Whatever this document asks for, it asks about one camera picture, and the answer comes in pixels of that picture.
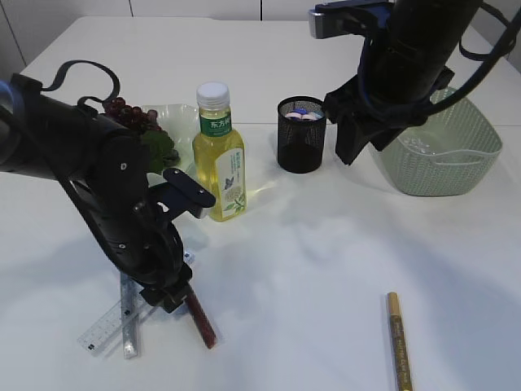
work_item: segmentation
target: plastic basket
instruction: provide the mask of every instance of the plastic basket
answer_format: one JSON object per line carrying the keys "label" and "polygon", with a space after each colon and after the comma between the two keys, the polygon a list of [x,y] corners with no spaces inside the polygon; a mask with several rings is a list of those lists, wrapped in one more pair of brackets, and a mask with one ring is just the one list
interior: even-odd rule
{"label": "plastic basket", "polygon": [[[451,95],[432,95],[436,103]],[[408,128],[381,153],[398,190],[412,196],[457,196],[472,190],[492,167],[502,142],[490,122],[468,99]]]}

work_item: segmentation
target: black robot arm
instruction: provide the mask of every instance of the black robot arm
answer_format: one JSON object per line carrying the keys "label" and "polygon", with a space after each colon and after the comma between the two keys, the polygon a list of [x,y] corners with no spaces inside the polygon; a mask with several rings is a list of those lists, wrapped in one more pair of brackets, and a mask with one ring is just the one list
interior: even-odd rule
{"label": "black robot arm", "polygon": [[521,9],[489,55],[470,53],[460,44],[466,57],[483,63],[460,90],[431,103],[431,95],[452,79],[445,63],[480,7],[507,24],[482,0],[351,0],[319,4],[309,12],[315,38],[365,37],[357,75],[327,94],[322,107],[338,124],[335,150],[345,164],[353,163],[367,143],[382,151],[407,127],[455,104],[514,48]]}
{"label": "black robot arm", "polygon": [[171,312],[189,293],[192,276],[172,220],[185,211],[202,217],[215,198],[178,169],[165,170],[166,182],[149,188],[147,147],[85,104],[103,100],[83,97],[72,107],[42,95],[59,88],[77,63],[111,76],[105,100],[118,95],[116,75],[90,61],[67,62],[47,89],[14,75],[0,84],[0,170],[58,180],[112,263],[143,286],[151,305]]}

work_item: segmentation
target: white plate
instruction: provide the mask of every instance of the white plate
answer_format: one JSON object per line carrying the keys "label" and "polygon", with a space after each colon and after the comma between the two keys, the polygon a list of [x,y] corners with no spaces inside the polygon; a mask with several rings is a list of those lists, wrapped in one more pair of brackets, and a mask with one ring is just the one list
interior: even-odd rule
{"label": "white plate", "polygon": [[[192,140],[199,132],[199,110],[187,104],[164,104],[142,106],[144,112],[156,110],[157,123],[175,142],[175,149],[179,152],[179,163],[176,168],[192,175],[195,171],[194,151]],[[147,175],[150,186],[164,182],[162,176],[154,173]]]}

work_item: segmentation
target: ruler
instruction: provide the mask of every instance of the ruler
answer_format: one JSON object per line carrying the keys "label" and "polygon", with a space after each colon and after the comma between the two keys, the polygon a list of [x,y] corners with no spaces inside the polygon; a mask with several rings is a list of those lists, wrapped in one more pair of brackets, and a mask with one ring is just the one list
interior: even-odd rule
{"label": "ruler", "polygon": [[[184,261],[190,264],[193,262],[193,259],[194,254],[190,251],[185,251]],[[148,305],[137,291],[134,295],[133,309],[121,310],[121,308],[121,300],[119,300],[104,316],[78,338],[78,343],[92,355],[99,356],[116,336],[121,336],[123,327],[130,324],[141,312],[152,310],[152,307]]]}

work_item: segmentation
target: green label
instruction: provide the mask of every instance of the green label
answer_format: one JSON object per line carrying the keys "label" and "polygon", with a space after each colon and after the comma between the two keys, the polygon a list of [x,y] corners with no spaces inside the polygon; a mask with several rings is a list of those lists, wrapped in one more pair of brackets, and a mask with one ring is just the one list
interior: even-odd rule
{"label": "green label", "polygon": [[219,118],[218,120],[204,118],[201,116],[201,133],[208,137],[226,136],[231,132],[231,114]]}

